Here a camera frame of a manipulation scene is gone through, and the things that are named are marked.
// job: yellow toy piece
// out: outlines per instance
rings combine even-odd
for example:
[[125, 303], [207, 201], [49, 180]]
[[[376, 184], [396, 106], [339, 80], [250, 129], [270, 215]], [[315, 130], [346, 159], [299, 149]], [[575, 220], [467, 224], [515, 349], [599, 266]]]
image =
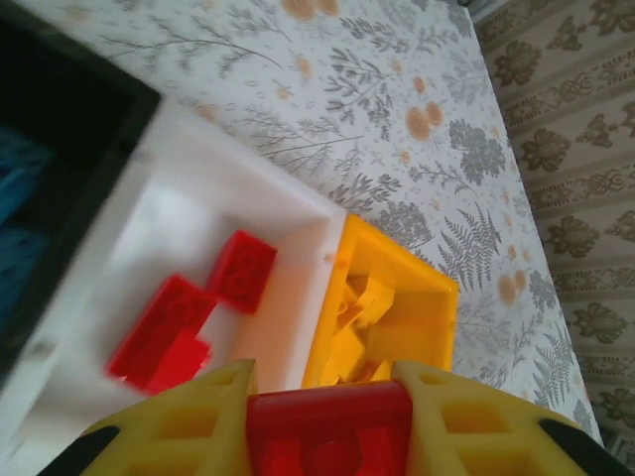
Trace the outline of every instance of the yellow toy piece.
[[350, 325], [344, 326], [330, 341], [322, 384], [334, 385], [340, 379], [350, 382], [361, 367], [363, 358], [364, 345]]
[[396, 362], [392, 379], [413, 401], [406, 476], [584, 476], [540, 428], [564, 416], [416, 362]]
[[239, 361], [103, 419], [120, 428], [82, 476], [249, 476], [247, 399], [254, 361]]
[[40, 476], [630, 474], [565, 417], [418, 362], [395, 362], [394, 382], [260, 396], [253, 371], [236, 362], [110, 416], [84, 435], [113, 438], [79, 438]]
[[376, 324], [390, 309], [395, 298], [395, 290], [385, 286], [374, 276], [362, 276], [348, 280], [359, 299], [349, 308], [354, 311], [353, 321], [358, 327]]
[[353, 381], [364, 383], [390, 380], [391, 367], [392, 363], [387, 360], [382, 360], [381, 362], [366, 361], [353, 378]]
[[328, 364], [331, 341], [339, 329], [347, 324], [355, 326], [355, 317], [360, 318], [352, 312], [354, 296], [370, 309], [360, 319], [365, 328], [359, 334], [367, 360], [390, 365], [397, 359], [410, 359], [450, 369], [458, 285], [359, 217], [349, 215], [303, 388], [334, 383]]

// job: floral tablecloth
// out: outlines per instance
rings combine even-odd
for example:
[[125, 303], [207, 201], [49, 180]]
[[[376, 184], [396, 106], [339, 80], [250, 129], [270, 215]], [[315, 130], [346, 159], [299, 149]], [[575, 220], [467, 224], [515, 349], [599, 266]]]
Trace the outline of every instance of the floral tablecloth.
[[466, 10], [449, 0], [21, 3], [453, 276], [454, 372], [598, 437]]

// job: yellow plastic container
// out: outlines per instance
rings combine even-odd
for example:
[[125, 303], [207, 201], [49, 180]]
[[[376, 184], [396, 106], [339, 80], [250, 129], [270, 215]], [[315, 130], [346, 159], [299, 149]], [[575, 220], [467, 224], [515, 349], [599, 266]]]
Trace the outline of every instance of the yellow plastic container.
[[[452, 279], [349, 215], [303, 387], [367, 381], [369, 375], [370, 380], [387, 379], [395, 360], [450, 370], [457, 300], [458, 285]], [[342, 339], [340, 332], [347, 326]], [[351, 330], [364, 346], [362, 357]], [[355, 345], [342, 347], [344, 340]], [[348, 379], [338, 378], [342, 375]]]

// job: toy storage box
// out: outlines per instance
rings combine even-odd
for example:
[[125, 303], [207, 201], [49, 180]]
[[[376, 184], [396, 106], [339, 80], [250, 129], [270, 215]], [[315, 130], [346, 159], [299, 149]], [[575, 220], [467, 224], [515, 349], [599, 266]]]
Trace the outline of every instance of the toy storage box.
[[21, 427], [24, 440], [14, 459], [42, 467], [144, 398], [107, 378], [105, 363], [161, 282], [179, 273], [203, 286], [237, 229], [278, 254], [255, 315], [213, 311], [199, 335], [211, 343], [208, 367], [255, 358], [261, 391], [299, 388], [345, 215], [165, 100], [0, 396], [2, 437]]

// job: red lego brick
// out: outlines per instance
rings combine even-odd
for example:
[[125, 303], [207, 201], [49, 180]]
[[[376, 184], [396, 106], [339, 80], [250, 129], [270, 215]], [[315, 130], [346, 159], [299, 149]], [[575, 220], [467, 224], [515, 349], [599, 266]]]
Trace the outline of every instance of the red lego brick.
[[193, 379], [196, 372], [211, 358], [209, 344], [196, 339], [196, 334], [178, 334], [157, 363], [146, 392], [158, 394]]
[[271, 274], [276, 249], [242, 230], [223, 247], [205, 286], [218, 302], [253, 313]]
[[250, 398], [255, 476], [402, 476], [413, 405], [396, 382], [321, 387]]
[[167, 278], [106, 366], [114, 378], [156, 394], [186, 382], [208, 361], [196, 340], [216, 302], [179, 275]]

